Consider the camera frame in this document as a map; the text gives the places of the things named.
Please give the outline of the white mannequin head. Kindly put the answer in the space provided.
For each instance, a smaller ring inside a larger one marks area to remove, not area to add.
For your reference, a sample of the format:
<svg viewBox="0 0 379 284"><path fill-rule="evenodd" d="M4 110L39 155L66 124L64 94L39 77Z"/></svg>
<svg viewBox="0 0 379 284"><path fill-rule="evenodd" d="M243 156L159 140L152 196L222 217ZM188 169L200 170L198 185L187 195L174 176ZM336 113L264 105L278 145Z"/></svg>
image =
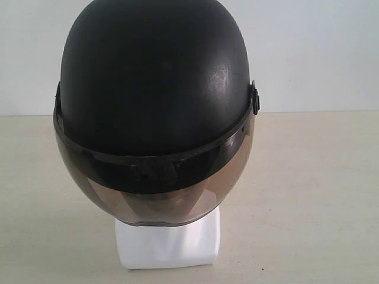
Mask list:
<svg viewBox="0 0 379 284"><path fill-rule="evenodd" d="M118 255L127 269L212 265L220 248L220 208L179 227L131 226L115 220Z"/></svg>

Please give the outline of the black helmet with visor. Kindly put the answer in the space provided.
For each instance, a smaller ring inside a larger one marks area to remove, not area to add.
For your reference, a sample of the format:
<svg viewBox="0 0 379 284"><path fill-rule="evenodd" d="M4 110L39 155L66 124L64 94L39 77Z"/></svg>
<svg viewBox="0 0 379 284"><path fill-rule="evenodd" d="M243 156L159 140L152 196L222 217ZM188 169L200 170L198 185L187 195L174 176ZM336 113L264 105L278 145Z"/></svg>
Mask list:
<svg viewBox="0 0 379 284"><path fill-rule="evenodd" d="M92 1L65 42L53 124L94 204L128 225L177 227L232 190L259 109L218 1Z"/></svg>

